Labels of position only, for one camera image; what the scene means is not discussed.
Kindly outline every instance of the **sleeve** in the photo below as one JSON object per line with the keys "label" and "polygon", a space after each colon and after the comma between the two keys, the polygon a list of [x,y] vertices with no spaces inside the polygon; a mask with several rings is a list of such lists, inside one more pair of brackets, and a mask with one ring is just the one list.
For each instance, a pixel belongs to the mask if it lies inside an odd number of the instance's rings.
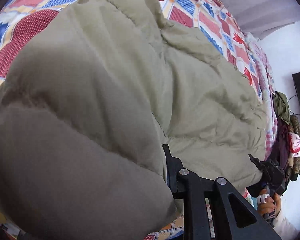
{"label": "sleeve", "polygon": [[274,231],[281,237],[282,240],[293,240],[299,231],[285,218],[283,212],[280,211],[274,221]]}

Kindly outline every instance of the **white wall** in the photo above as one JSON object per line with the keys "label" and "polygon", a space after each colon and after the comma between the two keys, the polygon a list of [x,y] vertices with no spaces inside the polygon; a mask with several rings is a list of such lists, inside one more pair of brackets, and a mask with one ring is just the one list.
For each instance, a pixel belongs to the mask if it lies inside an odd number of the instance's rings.
{"label": "white wall", "polygon": [[[284,93],[288,99],[296,95],[291,75],[300,72],[300,21],[271,33],[259,44],[272,66],[276,90]],[[300,113],[297,97],[290,100],[289,106],[294,113]],[[300,230],[300,178],[289,183],[282,196],[282,211]]]}

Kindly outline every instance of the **bed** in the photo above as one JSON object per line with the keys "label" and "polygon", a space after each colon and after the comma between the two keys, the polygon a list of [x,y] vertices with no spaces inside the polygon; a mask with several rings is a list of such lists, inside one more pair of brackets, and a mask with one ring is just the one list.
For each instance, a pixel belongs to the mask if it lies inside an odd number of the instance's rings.
{"label": "bed", "polygon": [[[18,52],[67,5],[76,0],[8,0],[0,12],[0,85]],[[266,107],[265,159],[277,132],[272,95],[274,81],[266,54],[251,33],[243,33],[220,0],[158,0],[167,19],[199,28],[213,46],[243,74]],[[145,239],[170,239],[181,234],[183,217]]]}

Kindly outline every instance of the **white bandage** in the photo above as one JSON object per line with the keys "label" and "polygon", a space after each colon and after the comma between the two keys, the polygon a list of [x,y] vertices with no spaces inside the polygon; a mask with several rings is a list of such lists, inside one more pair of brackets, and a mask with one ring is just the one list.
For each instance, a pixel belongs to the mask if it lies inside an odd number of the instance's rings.
{"label": "white bandage", "polygon": [[269,197],[269,196],[270,196],[270,195],[269,195],[268,193],[259,195],[259,196],[257,197],[257,204],[260,205],[261,203],[265,203],[267,197]]}

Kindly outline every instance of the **maroon cloth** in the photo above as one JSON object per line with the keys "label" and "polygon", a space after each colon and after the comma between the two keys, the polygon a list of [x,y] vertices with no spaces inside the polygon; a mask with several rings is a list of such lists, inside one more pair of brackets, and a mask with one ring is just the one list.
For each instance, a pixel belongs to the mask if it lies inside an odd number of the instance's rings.
{"label": "maroon cloth", "polygon": [[270,159],[277,160],[280,167],[284,170],[288,165],[288,157],[290,153],[290,138],[287,124],[278,116],[278,133],[277,138],[272,147]]}

